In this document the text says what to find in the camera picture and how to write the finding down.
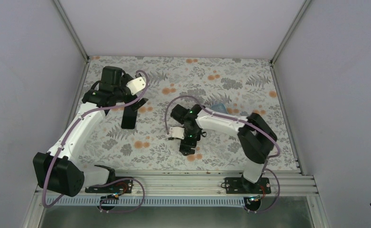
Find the robotic arm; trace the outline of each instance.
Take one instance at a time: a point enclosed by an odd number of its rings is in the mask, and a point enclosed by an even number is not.
[[[82,169],[79,167],[78,157],[81,153],[86,140],[91,135],[95,126],[108,114],[109,110],[100,110],[82,115],[92,109],[100,107],[115,106],[118,102],[129,103],[137,98],[136,93],[146,87],[146,82],[142,77],[132,78],[121,68],[106,66],[102,70],[102,78],[97,81],[91,89],[84,95],[79,111],[74,121],[67,128],[61,138],[52,146],[47,153],[38,152],[34,159],[33,165],[37,181],[43,188],[47,170],[56,152],[61,148],[56,162],[54,163],[48,190],[52,190],[67,196],[75,196],[81,188],[97,184],[105,184],[115,179],[114,169],[106,166],[98,166]],[[137,110],[148,100],[143,98],[138,102],[126,107],[127,112],[137,114]],[[74,129],[71,126],[78,120],[82,119]],[[66,135],[69,135],[65,145],[61,146],[61,141]]]
[[[206,110],[211,113],[214,112],[208,108]],[[185,109],[178,104],[174,107],[170,116],[183,124],[183,127],[170,128],[169,139],[181,140],[180,152],[184,156],[195,153],[197,141],[201,139],[201,136],[204,136],[203,129],[215,130],[239,138],[244,154],[249,159],[241,177],[243,187],[246,191],[257,188],[255,183],[260,180],[267,156],[274,147],[274,144],[267,137],[244,123],[213,116],[198,104],[191,109]],[[259,114],[237,116],[237,119],[257,126],[275,141],[278,139]]]

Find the tabletop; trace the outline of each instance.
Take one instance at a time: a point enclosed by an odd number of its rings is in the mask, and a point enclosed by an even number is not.
[[[242,171],[246,157],[237,138],[215,131],[197,143],[194,155],[179,152],[179,140],[168,141],[164,127],[167,104],[180,95],[192,95],[207,107],[224,104],[232,115],[259,113],[278,136],[280,156],[269,160],[275,171],[297,170],[268,60],[238,58],[93,56],[81,98],[100,80],[105,66],[124,69],[131,76],[146,71],[149,101],[139,109],[136,127],[121,129],[123,109],[113,109],[96,126],[79,161],[83,167],[107,165],[118,170]],[[191,108],[191,99],[176,104]],[[169,126],[179,126],[168,116]]]

